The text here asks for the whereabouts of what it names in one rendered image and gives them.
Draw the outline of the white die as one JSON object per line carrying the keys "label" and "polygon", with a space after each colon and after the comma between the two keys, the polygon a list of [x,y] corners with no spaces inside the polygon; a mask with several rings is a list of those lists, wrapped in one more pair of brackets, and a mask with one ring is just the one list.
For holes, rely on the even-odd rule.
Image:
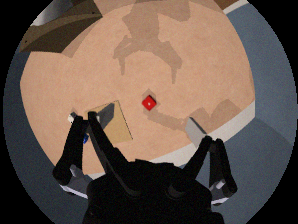
{"label": "white die", "polygon": [[71,114],[69,114],[68,120],[70,121],[71,124],[73,123],[75,116],[77,116],[75,112],[72,112]]}

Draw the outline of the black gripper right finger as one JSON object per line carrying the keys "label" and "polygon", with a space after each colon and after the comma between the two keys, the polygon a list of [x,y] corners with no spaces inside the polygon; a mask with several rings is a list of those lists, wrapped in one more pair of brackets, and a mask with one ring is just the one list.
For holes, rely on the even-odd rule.
{"label": "black gripper right finger", "polygon": [[[227,152],[222,139],[211,136],[192,118],[185,127],[197,151],[173,179],[168,192],[173,197],[182,197],[193,185],[207,155],[210,152],[209,190],[214,206],[219,206],[237,192],[237,185],[231,175]],[[201,143],[202,142],[202,143]]]}

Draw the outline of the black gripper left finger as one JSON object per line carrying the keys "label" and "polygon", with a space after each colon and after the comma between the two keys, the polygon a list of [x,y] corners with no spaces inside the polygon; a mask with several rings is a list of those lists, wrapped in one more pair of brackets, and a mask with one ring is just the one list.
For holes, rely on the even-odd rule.
{"label": "black gripper left finger", "polygon": [[[114,118],[114,103],[110,103],[98,113],[88,112],[88,120],[76,116],[69,130],[63,154],[53,169],[53,177],[65,192],[71,196],[87,198],[89,183],[82,171],[84,134],[89,134],[98,159],[105,171],[112,171],[126,192],[132,196],[144,194],[148,182],[146,178],[113,147],[103,131]],[[100,124],[99,124],[100,123]]]}

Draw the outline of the red die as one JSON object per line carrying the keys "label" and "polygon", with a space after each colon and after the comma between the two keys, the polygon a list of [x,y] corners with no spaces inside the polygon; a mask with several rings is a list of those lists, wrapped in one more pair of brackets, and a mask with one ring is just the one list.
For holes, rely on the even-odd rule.
{"label": "red die", "polygon": [[142,105],[150,111],[154,106],[157,105],[156,101],[151,97],[151,95],[148,95],[143,101]]}

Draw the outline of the blue die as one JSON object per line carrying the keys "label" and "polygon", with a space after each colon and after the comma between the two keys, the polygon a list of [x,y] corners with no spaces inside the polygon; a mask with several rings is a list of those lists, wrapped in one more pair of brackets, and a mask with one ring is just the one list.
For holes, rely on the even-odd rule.
{"label": "blue die", "polygon": [[87,134],[84,134],[85,136],[84,136],[84,143],[83,144],[85,144],[87,141],[88,141],[88,138],[89,138],[89,135],[87,135]]}

